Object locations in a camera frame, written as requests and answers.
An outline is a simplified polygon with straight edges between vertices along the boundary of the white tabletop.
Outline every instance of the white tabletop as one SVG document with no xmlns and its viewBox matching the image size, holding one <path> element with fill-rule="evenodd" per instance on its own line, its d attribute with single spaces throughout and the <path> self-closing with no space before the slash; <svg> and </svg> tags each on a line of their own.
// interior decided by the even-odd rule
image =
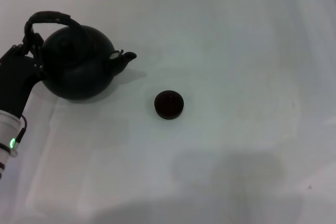
<svg viewBox="0 0 336 224">
<path fill-rule="evenodd" d="M 334 223 L 335 21 L 320 0 L 0 0 L 1 55 L 57 10 L 138 58 L 99 96 L 37 85 L 0 183 L 14 223 Z M 44 38 L 58 26 L 38 25 Z M 158 117 L 179 92 L 184 111 Z"/>
</svg>

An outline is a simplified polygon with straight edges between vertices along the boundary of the kettle handle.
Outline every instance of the kettle handle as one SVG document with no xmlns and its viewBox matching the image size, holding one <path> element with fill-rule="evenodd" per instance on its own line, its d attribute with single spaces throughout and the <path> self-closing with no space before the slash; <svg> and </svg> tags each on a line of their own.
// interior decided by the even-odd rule
<svg viewBox="0 0 336 224">
<path fill-rule="evenodd" d="M 71 27 L 76 32 L 76 34 L 78 34 L 82 42 L 80 46 L 75 46 L 78 55 L 83 57 L 90 50 L 91 43 L 89 35 L 78 22 L 70 18 L 70 15 L 60 12 L 44 11 L 35 13 L 29 18 L 25 25 L 24 43 L 26 44 L 25 46 L 27 53 L 34 44 L 35 33 L 33 30 L 33 24 L 37 23 L 56 23 Z"/>
</svg>

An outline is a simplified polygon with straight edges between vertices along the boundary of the black puck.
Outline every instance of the black puck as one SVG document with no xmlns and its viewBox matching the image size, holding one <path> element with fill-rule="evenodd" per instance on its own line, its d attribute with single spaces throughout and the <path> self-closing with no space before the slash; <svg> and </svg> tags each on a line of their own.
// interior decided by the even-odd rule
<svg viewBox="0 0 336 224">
<path fill-rule="evenodd" d="M 156 96 L 154 106 L 160 117 L 171 120 L 181 115 L 184 101 L 179 93 L 166 90 Z"/>
</svg>

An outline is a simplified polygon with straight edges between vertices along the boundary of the green led light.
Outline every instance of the green led light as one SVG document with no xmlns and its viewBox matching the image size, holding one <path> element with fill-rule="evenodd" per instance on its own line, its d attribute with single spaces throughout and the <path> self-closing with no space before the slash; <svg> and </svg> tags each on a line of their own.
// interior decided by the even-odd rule
<svg viewBox="0 0 336 224">
<path fill-rule="evenodd" d="M 13 138 L 9 144 L 9 146 L 13 149 L 15 145 L 15 138 Z"/>
</svg>

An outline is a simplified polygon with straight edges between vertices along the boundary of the black kettle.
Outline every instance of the black kettle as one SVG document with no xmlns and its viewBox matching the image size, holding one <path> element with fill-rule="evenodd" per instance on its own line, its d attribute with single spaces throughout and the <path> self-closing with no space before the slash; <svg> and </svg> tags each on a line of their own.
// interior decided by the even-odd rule
<svg viewBox="0 0 336 224">
<path fill-rule="evenodd" d="M 43 41 L 33 31 L 35 23 L 58 23 L 67 27 Z M 69 15 L 59 12 L 34 14 L 25 25 L 24 45 L 36 58 L 45 86 L 55 95 L 71 100 L 97 95 L 136 58 L 132 52 L 115 51 L 103 33 L 81 26 Z"/>
</svg>

